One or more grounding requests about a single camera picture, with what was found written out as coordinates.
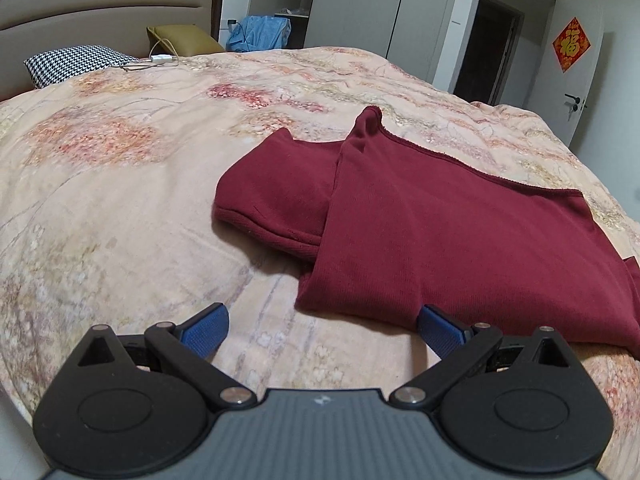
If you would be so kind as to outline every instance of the doorway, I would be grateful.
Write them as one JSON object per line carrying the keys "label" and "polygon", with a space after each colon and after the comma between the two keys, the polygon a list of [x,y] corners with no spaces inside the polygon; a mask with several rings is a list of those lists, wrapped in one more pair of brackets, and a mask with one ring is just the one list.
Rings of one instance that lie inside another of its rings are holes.
{"label": "doorway", "polygon": [[454,94],[495,105],[504,87],[523,15],[492,0],[479,0]]}

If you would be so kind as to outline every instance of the white logo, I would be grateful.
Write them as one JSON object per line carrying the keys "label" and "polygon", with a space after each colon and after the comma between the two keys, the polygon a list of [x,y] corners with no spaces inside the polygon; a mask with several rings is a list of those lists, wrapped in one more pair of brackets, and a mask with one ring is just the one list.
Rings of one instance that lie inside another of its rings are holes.
{"label": "white logo", "polygon": [[329,396],[326,395],[321,395],[319,397],[316,397],[314,399],[314,402],[316,404],[320,404],[320,406],[324,406],[325,404],[328,404],[329,402],[331,402],[333,399]]}

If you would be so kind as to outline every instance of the gray cabinet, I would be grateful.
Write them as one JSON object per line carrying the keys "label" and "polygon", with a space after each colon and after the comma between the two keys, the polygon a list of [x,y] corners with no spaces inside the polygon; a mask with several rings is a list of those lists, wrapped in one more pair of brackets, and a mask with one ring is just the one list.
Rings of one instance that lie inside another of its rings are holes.
{"label": "gray cabinet", "polygon": [[305,47],[352,46],[432,80],[453,0],[313,0]]}

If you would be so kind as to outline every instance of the black and white checkered pillow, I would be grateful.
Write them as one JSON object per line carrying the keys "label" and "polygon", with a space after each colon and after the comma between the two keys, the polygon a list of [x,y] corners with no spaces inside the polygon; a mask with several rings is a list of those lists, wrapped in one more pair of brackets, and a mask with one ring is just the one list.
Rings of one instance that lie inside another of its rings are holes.
{"label": "black and white checkered pillow", "polygon": [[120,66],[138,58],[100,45],[81,45],[49,50],[24,61],[36,88],[63,82],[75,75]]}

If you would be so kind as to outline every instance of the yellow pillow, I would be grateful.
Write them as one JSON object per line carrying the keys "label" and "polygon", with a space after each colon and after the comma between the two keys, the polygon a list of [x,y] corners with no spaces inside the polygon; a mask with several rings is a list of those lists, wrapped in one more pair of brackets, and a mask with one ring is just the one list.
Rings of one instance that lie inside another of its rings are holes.
{"label": "yellow pillow", "polygon": [[216,40],[196,25],[160,25],[147,27],[146,32],[151,45],[159,41],[167,54],[199,56],[225,51]]}

